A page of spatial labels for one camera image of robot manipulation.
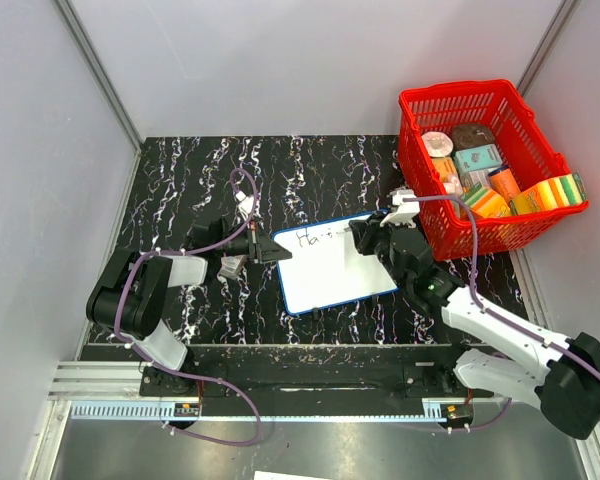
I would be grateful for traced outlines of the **blue framed whiteboard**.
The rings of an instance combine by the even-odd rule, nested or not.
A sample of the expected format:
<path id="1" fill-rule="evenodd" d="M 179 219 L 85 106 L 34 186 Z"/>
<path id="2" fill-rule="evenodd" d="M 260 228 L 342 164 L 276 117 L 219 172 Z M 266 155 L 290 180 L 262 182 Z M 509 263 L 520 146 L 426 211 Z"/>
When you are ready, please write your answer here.
<path id="1" fill-rule="evenodd" d="M 379 260 L 359 254 L 349 228 L 368 212 L 280 230 L 273 241 L 292 257 L 277 264 L 286 312 L 293 316 L 385 295 L 397 286 Z"/>

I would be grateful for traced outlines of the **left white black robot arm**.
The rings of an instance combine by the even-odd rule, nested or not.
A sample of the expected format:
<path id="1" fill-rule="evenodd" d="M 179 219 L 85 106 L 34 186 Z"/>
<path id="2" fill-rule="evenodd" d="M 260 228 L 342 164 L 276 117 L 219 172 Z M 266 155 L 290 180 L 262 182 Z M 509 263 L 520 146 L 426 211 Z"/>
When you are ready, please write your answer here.
<path id="1" fill-rule="evenodd" d="M 89 321 L 118 331 L 165 367 L 162 384 L 175 395 L 191 392 L 197 381 L 193 357 L 162 320 L 167 292 L 175 287 L 202 286 L 221 274 L 224 260 L 244 256 L 248 263 L 289 260 L 292 253 L 260 233 L 251 221 L 241 230 L 221 218 L 194 225 L 182 253 L 160 253 L 133 266 L 141 254 L 114 250 L 86 303 Z"/>

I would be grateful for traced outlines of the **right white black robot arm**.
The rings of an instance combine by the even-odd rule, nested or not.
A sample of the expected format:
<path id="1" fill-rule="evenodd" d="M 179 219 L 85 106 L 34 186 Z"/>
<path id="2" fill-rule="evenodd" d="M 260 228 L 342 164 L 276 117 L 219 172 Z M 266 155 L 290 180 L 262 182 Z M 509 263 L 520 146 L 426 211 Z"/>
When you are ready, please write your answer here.
<path id="1" fill-rule="evenodd" d="M 562 433 L 585 440 L 600 423 L 600 341 L 582 332 L 571 338 L 533 325 L 481 298 L 433 259 L 416 229 L 375 212 L 352 220 L 356 251 L 374 256 L 420 315 L 461 330 L 495 348 L 499 357 L 472 348 L 439 366 L 436 387 L 448 396 L 464 389 L 491 391 L 538 409 Z"/>

